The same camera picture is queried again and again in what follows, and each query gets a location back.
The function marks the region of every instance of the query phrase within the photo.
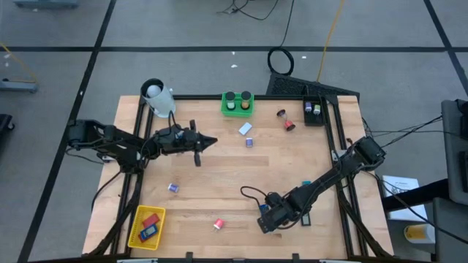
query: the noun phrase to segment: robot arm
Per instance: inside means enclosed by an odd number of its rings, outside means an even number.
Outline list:
[[[257,219],[263,233],[271,232],[288,221],[297,221],[311,210],[318,196],[338,183],[341,179],[359,173],[372,171],[384,161],[385,151],[371,137],[363,137],[355,142],[347,152],[339,157],[337,165],[309,185],[295,187],[284,197],[269,193],[265,203],[270,210]]]
[[[68,128],[68,145],[71,148],[93,149],[100,158],[109,156],[118,162],[122,172],[128,173],[142,171],[145,162],[161,154],[186,151],[195,152],[195,165],[199,167],[199,152],[217,142],[217,138],[197,132],[194,120],[190,121],[190,128],[182,128],[175,123],[156,131],[148,140],[93,120],[70,121]]]

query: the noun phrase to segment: small cube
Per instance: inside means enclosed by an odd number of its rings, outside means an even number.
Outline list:
[[[155,224],[157,222],[159,222],[159,217],[157,214],[153,214],[152,216],[145,219],[145,221],[143,222],[143,226],[145,228],[148,228],[150,227],[150,225]]]
[[[246,146],[248,148],[253,147],[254,146],[254,140],[252,138],[247,138],[246,139]]]
[[[250,123],[245,123],[240,129],[239,132],[242,135],[245,135],[250,129],[252,128],[252,125]]]
[[[320,105],[318,105],[318,104],[314,105],[314,114],[315,115],[320,114]]]
[[[304,110],[306,113],[310,113],[312,111],[312,103],[306,102],[306,108]]]

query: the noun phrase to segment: yellow box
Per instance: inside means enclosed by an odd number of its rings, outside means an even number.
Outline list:
[[[144,230],[143,221],[153,214],[157,214],[159,221],[156,223],[158,232],[142,243],[138,235]],[[135,219],[133,220],[132,231],[130,232],[128,246],[130,248],[142,248],[148,250],[158,249],[159,241],[161,240],[162,227],[166,217],[166,209],[162,207],[150,207],[146,205],[138,205]]]

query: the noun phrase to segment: black holder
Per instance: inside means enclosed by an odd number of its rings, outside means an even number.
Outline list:
[[[302,110],[304,112],[304,123],[306,126],[324,126],[325,119],[323,118],[323,110],[324,105],[322,102],[325,101],[324,98],[320,98],[319,96],[304,96],[302,98]],[[312,111],[310,113],[306,112],[306,102],[310,102],[312,104]],[[314,105],[320,105],[320,114],[315,115],[313,113]]]

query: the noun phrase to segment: wooden tabletop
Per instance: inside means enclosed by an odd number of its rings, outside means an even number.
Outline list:
[[[132,132],[138,96],[122,96],[114,125]],[[243,197],[241,186],[253,186],[264,192],[285,194],[304,180],[315,180],[332,164],[324,127],[305,127],[302,101],[255,101],[251,118],[228,118],[221,114],[217,100],[176,100],[175,119],[188,126],[195,119],[197,130],[217,137],[218,142],[200,154],[202,167],[195,167],[192,153],[161,156],[145,171],[140,204],[165,207],[166,223],[157,251],[133,249],[134,257],[182,258],[187,251],[195,258],[290,259],[299,253],[302,259],[346,259],[346,251],[336,199],[330,188],[314,203],[311,226],[297,224],[289,230],[263,234],[257,225],[260,216],[254,200]],[[339,97],[345,137],[353,141],[365,133],[354,96]],[[285,109],[296,128],[286,132],[276,112]],[[333,109],[331,111],[335,143]],[[253,128],[246,136],[239,128],[248,121]],[[167,119],[155,118],[152,130],[167,127]],[[246,137],[254,147],[245,146]],[[99,186],[118,171],[116,163],[106,164]],[[83,252],[92,250],[116,219],[123,184],[121,176],[98,197],[91,215]],[[167,186],[180,186],[177,194]],[[355,178],[363,223],[389,253],[393,253],[385,214],[376,180],[365,173]],[[226,221],[222,230],[212,232],[217,218]],[[127,238],[124,225],[119,251]],[[355,254],[359,254],[355,227],[350,223]]]

